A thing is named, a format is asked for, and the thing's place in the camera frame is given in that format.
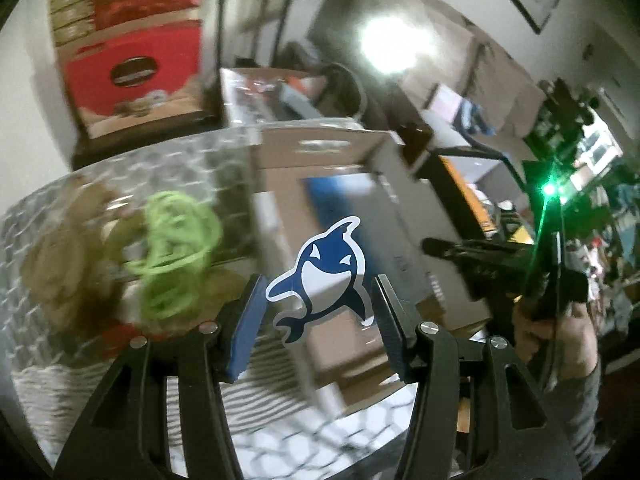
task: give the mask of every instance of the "whale belly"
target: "whale belly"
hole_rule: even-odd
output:
[[[344,294],[351,281],[351,271],[345,270],[332,274],[318,269],[311,262],[305,262],[302,265],[300,278],[311,300],[311,312],[317,314],[328,309]]]

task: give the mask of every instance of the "blue and white whale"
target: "blue and white whale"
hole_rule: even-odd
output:
[[[295,266],[267,287],[269,301],[295,296],[303,303],[302,309],[281,312],[273,320],[274,327],[286,330],[284,344],[300,341],[306,327],[347,308],[363,324],[372,323],[371,300],[362,285],[364,254],[352,237],[358,225],[360,218],[349,216],[310,238],[300,249]]]

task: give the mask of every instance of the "bright light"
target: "bright light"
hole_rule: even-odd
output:
[[[393,74],[414,66],[421,52],[432,54],[433,40],[423,28],[395,16],[383,16],[365,26],[362,51],[380,72]]]
[[[542,188],[542,191],[547,196],[553,196],[556,194],[556,186],[554,186],[551,182],[545,184],[545,187]]]

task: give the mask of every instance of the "white and gray patterned cloth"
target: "white and gray patterned cloth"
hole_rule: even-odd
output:
[[[323,125],[359,128],[350,120],[323,120]],[[230,240],[225,257],[246,257],[255,247],[246,144],[245,128],[217,130],[134,150],[78,173],[140,202],[160,190],[182,190],[210,203]],[[27,420],[52,464],[110,365],[101,360],[98,340],[53,330],[20,282],[20,264],[63,183],[24,198],[0,221],[1,342]],[[337,473],[406,430],[415,396],[405,387],[372,408],[331,421],[303,398],[289,353],[268,329],[260,330],[238,381],[221,386],[242,470],[251,479],[321,479]],[[167,415],[172,464],[183,472],[177,382],[171,378]],[[286,448],[273,449],[274,439],[287,442]]]

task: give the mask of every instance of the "lime green cord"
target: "lime green cord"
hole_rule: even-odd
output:
[[[151,196],[145,221],[146,258],[126,267],[142,281],[142,317],[162,320],[196,303],[222,224],[208,206],[179,191]]]

